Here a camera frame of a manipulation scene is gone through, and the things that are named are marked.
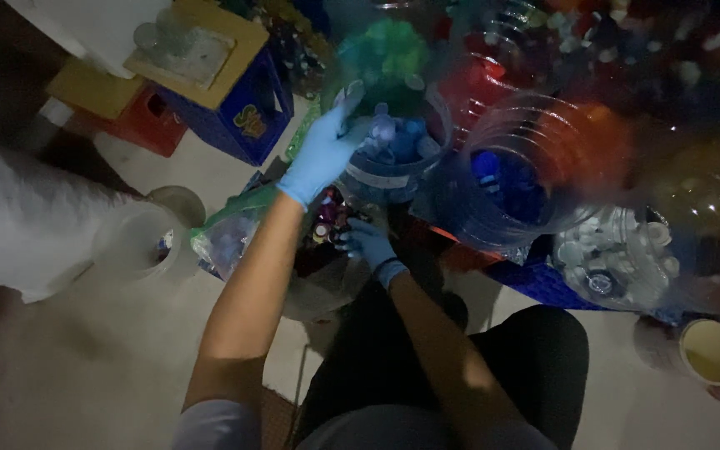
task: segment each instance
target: sleeve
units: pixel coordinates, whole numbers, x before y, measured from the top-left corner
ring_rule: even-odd
[[[207,400],[179,417],[173,450],[259,450],[260,418],[229,400]]]
[[[479,436],[475,450],[557,450],[557,447],[526,422],[505,422]]]

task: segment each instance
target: tile floor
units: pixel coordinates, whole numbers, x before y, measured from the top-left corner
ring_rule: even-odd
[[[301,99],[296,107],[304,110]],[[209,213],[255,171],[191,133],[168,159],[107,135],[95,143],[136,189],[183,185]],[[167,448],[199,335],[223,284],[200,272],[176,292],[125,297],[106,294],[95,274],[29,306],[0,288],[0,449]],[[479,273],[447,282],[469,305],[471,332],[534,303]],[[693,382],[642,365],[631,343],[634,315],[575,316],[591,354],[576,449],[720,448],[720,403]],[[265,385],[301,403],[331,332],[283,319]]]

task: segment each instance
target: forearm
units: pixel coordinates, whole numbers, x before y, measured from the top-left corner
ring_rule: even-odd
[[[396,275],[390,296],[442,409],[466,445],[500,420],[523,420],[468,337],[416,284]]]
[[[209,398],[255,404],[294,263],[302,205],[280,193],[207,320],[185,408]]]

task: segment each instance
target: hand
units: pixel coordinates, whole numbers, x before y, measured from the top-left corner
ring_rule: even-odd
[[[342,136],[346,117],[355,110],[364,95],[361,83],[350,87],[350,93],[335,108],[313,122],[299,154],[277,184],[305,210],[346,169],[355,149],[368,133],[366,124],[353,127]]]
[[[371,271],[387,291],[390,281],[407,267],[398,260],[382,230],[355,218],[349,219],[349,225],[352,229],[340,235],[345,244],[337,249],[348,250],[350,258],[361,256],[368,261]]]

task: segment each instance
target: blue latex glove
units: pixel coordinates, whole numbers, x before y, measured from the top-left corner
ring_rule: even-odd
[[[346,169],[355,149],[368,134],[368,125],[353,127],[344,133],[344,121],[363,99],[363,84],[332,110],[313,122],[299,154],[291,163],[277,187],[305,207]]]
[[[355,218],[349,219],[349,225],[352,229],[340,236],[345,244],[336,248],[348,250],[351,258],[361,256],[368,261],[371,271],[387,291],[390,281],[400,272],[406,271],[407,267],[397,259],[382,230]]]

